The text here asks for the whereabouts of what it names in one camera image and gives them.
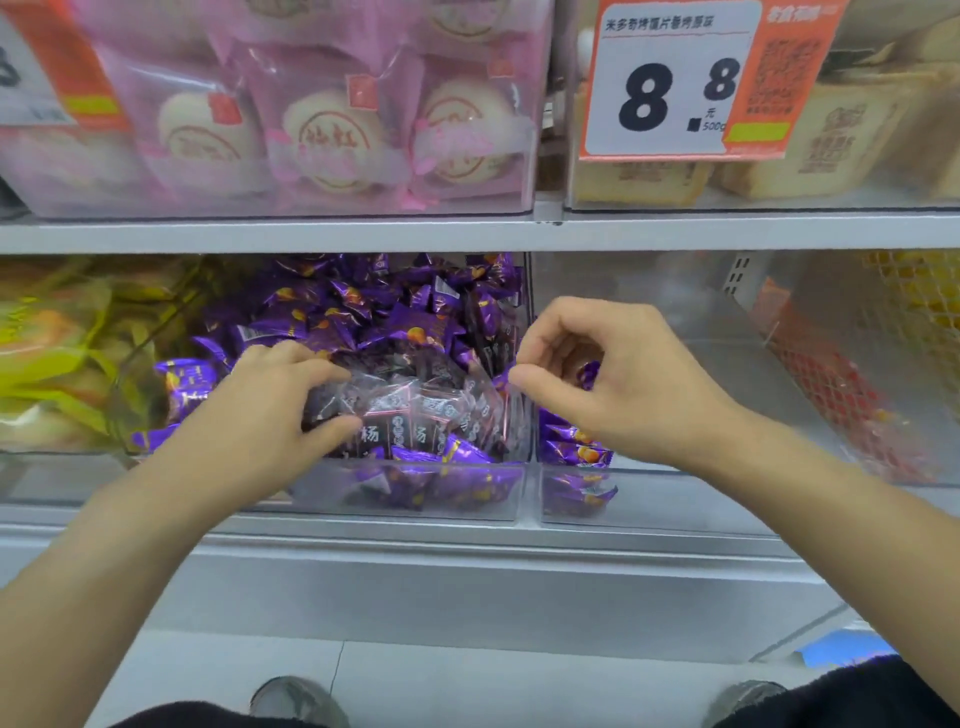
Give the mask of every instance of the white shelf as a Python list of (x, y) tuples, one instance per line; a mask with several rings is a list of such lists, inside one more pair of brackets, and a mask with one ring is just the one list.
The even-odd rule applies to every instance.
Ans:
[(960, 211), (574, 213), (363, 220), (0, 223), (0, 255), (949, 248)]

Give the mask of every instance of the pink plastic wrapper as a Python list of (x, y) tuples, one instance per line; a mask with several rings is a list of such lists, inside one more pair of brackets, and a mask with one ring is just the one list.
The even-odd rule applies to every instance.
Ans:
[(416, 15), (411, 0), (198, 0), (221, 58), (234, 42), (327, 48), (379, 75)]
[(156, 204), (156, 182), (123, 132), (2, 129), (0, 175), (41, 217), (143, 217)]
[(213, 58), (196, 0), (70, 0), (70, 8), (96, 43), (152, 58)]
[(161, 64), (98, 48), (137, 149), (178, 213), (273, 210), (276, 185), (250, 97), (217, 65)]
[(427, 209), (504, 195), (516, 198), (517, 209), (532, 204), (542, 51), (517, 42), (487, 53), (484, 63), (428, 61), (411, 145), (411, 189)]
[(247, 46), (235, 61), (266, 129), (270, 164), (296, 214), (405, 209), (407, 149), (423, 63), (399, 50), (380, 76), (319, 49)]
[(485, 46), (504, 41), (522, 39), (542, 48), (553, 8), (553, 0), (413, 1), (420, 18), (410, 32), (412, 43), (423, 53), (469, 61), (483, 61)]

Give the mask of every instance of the hand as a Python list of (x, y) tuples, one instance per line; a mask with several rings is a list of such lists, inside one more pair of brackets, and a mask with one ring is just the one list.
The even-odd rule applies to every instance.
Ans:
[(307, 393), (347, 370), (302, 344), (247, 349), (233, 371), (141, 470), (216, 522), (272, 496), (340, 446), (362, 422), (338, 417), (304, 434)]
[[(592, 392), (569, 383), (601, 355)], [(605, 447), (689, 473), (758, 417), (710, 378), (651, 305), (558, 298), (523, 337), (510, 381)]]

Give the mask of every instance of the person's left hand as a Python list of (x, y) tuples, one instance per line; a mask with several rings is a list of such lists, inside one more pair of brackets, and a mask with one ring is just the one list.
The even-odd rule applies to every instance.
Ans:
[(300, 428), (307, 393), (349, 378), (346, 369), (294, 341), (250, 347), (134, 474), (218, 522), (276, 494), (360, 428), (352, 416), (305, 434)]

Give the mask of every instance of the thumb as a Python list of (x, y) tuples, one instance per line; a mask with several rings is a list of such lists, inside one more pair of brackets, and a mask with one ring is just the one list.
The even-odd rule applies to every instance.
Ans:
[(325, 455), (340, 447), (363, 426), (363, 420), (352, 415), (341, 415), (303, 435), (302, 466), (306, 469)]
[(567, 384), (534, 364), (517, 364), (510, 370), (510, 383), (541, 407), (589, 429), (595, 408), (590, 392)]

